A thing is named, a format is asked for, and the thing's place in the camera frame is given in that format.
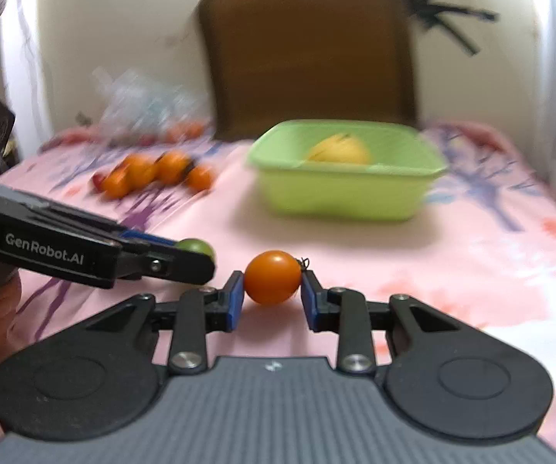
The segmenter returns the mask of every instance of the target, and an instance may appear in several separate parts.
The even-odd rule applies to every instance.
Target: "finger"
[[[9,283],[0,288],[0,319],[16,313],[21,296],[20,276],[15,274]]]

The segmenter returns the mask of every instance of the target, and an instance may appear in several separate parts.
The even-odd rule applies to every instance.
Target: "pink bedsheet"
[[[248,143],[187,147],[220,171],[209,195],[192,197],[179,187],[104,203],[90,193],[88,177],[100,167],[112,167],[124,150],[86,145],[50,150],[2,181],[129,227],[174,239],[205,239],[217,251],[213,284],[218,287],[259,252],[283,249],[309,258],[325,287],[353,287],[374,300],[410,293],[527,351],[548,368],[555,398],[541,436],[556,448],[556,203],[511,147],[480,129],[434,125],[424,132],[450,168],[421,212],[405,223],[274,216],[257,193],[254,171],[245,166]],[[146,151],[159,155],[163,148]],[[10,331],[14,346],[55,333],[134,293],[167,300],[184,290],[150,279],[120,281],[106,291],[28,271],[21,276],[22,302]],[[388,361],[383,334],[375,339],[377,358]],[[208,341],[211,357],[322,355],[331,361],[337,344],[335,336],[307,329],[296,298],[271,309],[246,301],[236,333],[212,334]],[[164,361],[166,351],[161,341],[155,361]]]

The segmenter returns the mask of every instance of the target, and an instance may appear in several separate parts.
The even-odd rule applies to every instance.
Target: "brown cushion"
[[[404,0],[201,0],[217,135],[289,119],[416,120]]]

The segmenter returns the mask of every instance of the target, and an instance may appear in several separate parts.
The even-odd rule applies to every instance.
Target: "yellow fruit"
[[[341,164],[372,164],[370,152],[355,136],[336,134],[313,147],[306,160],[314,162],[339,162]]]

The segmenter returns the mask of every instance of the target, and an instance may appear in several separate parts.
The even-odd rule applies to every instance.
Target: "cherry tomato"
[[[169,151],[162,155],[155,165],[157,177],[165,185],[175,185],[184,178],[190,158],[183,151]]]
[[[179,143],[186,138],[186,127],[178,122],[166,129],[164,140],[167,143]]]
[[[208,242],[202,239],[182,239],[175,247],[178,249],[183,249],[184,251],[193,251],[194,253],[202,253],[208,255],[215,262],[215,251],[214,248]]]
[[[211,189],[214,184],[214,172],[205,165],[197,165],[186,178],[187,186],[195,193]]]
[[[105,171],[98,171],[91,177],[91,183],[93,183],[93,186],[98,192],[104,191],[103,184],[108,175],[109,174]]]
[[[122,167],[130,165],[132,162],[147,162],[147,156],[143,155],[142,153],[130,153],[127,157],[125,157],[121,164]]]
[[[284,251],[265,251],[246,267],[243,285],[248,296],[261,305],[288,300],[301,284],[299,262]]]
[[[157,175],[156,165],[147,158],[136,159],[126,168],[128,182],[132,190],[142,190],[155,180]]]
[[[186,124],[186,139],[195,140],[205,132],[205,125],[198,120]]]
[[[150,147],[151,145],[155,145],[158,141],[158,136],[155,134],[143,134],[140,138],[138,138],[138,145],[140,147]]]
[[[131,192],[125,169],[115,169],[102,182],[104,195],[109,199],[123,198]]]

